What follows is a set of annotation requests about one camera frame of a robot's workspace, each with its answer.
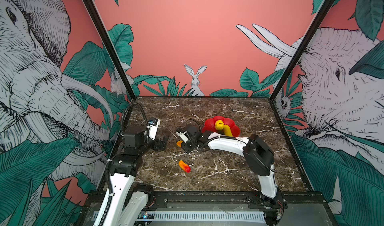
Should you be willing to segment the yellow fake lemon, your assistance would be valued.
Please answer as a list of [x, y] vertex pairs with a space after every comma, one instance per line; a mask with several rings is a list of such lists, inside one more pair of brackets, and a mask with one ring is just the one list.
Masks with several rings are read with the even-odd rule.
[[225, 124], [224, 124], [224, 122], [222, 120], [217, 120], [215, 122], [215, 129], [217, 131], [222, 131], [224, 129], [224, 126], [225, 126]]

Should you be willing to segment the orange red fake peach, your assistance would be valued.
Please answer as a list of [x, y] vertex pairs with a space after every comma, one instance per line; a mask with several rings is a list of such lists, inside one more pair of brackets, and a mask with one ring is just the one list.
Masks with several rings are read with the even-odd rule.
[[191, 172], [191, 167], [182, 160], [179, 161], [179, 167], [186, 173]]

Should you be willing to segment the yellow fake banana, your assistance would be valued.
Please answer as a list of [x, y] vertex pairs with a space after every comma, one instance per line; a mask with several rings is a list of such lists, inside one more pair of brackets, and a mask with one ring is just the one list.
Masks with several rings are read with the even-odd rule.
[[226, 136], [229, 136], [229, 137], [233, 136], [231, 127], [229, 125], [224, 125], [223, 132]]

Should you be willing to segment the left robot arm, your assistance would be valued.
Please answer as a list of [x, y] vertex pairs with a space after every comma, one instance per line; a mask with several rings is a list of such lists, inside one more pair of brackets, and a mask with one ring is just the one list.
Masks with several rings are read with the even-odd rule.
[[133, 130], [123, 134], [124, 144], [120, 153], [108, 161], [105, 171], [108, 190], [99, 210], [95, 226], [133, 226], [140, 212], [156, 202], [152, 185], [140, 183], [130, 189], [149, 150], [164, 151], [170, 136], [149, 137], [148, 130]]

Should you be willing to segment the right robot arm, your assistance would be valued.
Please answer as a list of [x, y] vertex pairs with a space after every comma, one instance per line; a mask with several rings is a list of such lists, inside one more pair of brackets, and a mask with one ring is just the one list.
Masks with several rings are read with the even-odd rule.
[[275, 178], [274, 152], [258, 135], [250, 137], [226, 136], [212, 131], [202, 132], [198, 128], [176, 129], [182, 142], [181, 148], [190, 153], [193, 150], [219, 150], [243, 156], [261, 186], [261, 202], [271, 209], [283, 209], [284, 198]]

